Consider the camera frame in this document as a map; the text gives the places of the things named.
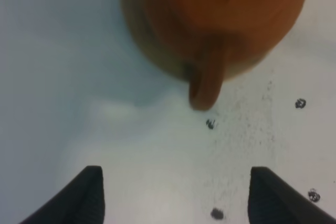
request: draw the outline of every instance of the white surface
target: white surface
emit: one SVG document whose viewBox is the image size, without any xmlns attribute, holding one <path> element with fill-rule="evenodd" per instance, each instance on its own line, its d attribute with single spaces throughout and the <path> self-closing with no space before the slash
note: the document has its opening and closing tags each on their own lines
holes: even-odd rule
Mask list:
<svg viewBox="0 0 336 224">
<path fill-rule="evenodd" d="M 0 0 L 0 222 L 18 223 L 87 165 L 103 168 L 105 223 L 212 223 L 213 207 L 248 223 L 254 165 L 317 189 L 336 217 L 333 3 L 307 0 L 272 54 L 199 113 L 186 84 L 141 56 L 119 0 Z"/>
</svg>

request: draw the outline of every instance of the dark speck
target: dark speck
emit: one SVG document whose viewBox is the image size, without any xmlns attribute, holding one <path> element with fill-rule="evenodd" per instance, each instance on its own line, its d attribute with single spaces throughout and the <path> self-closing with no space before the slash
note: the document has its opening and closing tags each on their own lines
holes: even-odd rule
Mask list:
<svg viewBox="0 0 336 224">
<path fill-rule="evenodd" d="M 308 197 L 311 202 L 317 203 L 320 201 L 321 196 L 316 192 L 315 189 L 310 189 L 308 192 Z"/>
<path fill-rule="evenodd" d="M 224 219 L 224 213 L 223 211 L 214 208 L 211 211 L 211 217 L 214 218 L 215 220 L 223 220 Z"/>
<path fill-rule="evenodd" d="M 305 99 L 300 98 L 300 99 L 298 99 L 296 101 L 295 108 L 297 108 L 297 109 L 303 109 L 306 106 L 306 103 L 307 102 L 305 101 Z"/>
<path fill-rule="evenodd" d="M 206 125 L 210 130 L 213 130 L 215 127 L 216 120 L 211 121 L 210 119 L 206 120 Z"/>
</svg>

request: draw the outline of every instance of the mug handle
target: mug handle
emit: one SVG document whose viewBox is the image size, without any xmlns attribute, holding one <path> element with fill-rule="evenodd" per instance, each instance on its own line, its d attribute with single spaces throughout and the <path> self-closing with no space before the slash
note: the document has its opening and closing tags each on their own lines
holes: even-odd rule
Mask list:
<svg viewBox="0 0 336 224">
<path fill-rule="evenodd" d="M 214 48 L 206 57 L 202 70 L 195 70 L 190 80 L 189 100 L 196 110 L 209 110 L 221 92 L 225 77 L 225 61 L 228 50 Z"/>
</svg>

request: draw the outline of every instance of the small black debris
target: small black debris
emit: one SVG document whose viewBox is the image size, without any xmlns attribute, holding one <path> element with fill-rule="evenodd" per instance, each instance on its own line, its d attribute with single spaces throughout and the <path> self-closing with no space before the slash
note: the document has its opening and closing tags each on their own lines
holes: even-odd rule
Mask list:
<svg viewBox="0 0 336 224">
<path fill-rule="evenodd" d="M 213 130 L 215 127 L 216 120 L 211 121 L 210 119 L 206 120 L 206 125 L 210 130 Z"/>
<path fill-rule="evenodd" d="M 300 99 L 298 99 L 296 101 L 295 108 L 297 108 L 297 109 L 303 109 L 306 106 L 306 103 L 307 102 L 305 101 L 305 99 L 300 98 Z"/>
<path fill-rule="evenodd" d="M 317 203 L 320 201 L 321 196 L 316 192 L 315 189 L 310 189 L 308 192 L 308 197 L 311 202 Z"/>
<path fill-rule="evenodd" d="M 214 208 L 211 211 L 211 217 L 214 218 L 215 220 L 223 220 L 224 219 L 224 213 L 223 211 Z"/>
</svg>

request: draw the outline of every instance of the orange mug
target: orange mug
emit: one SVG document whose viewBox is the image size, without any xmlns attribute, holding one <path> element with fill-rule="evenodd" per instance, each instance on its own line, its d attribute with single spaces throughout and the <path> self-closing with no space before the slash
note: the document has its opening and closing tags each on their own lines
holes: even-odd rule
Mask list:
<svg viewBox="0 0 336 224">
<path fill-rule="evenodd" d="M 226 69 L 262 58 L 292 28 L 305 0 L 144 0 L 159 41 L 194 66 L 190 103 L 208 110 Z"/>
</svg>

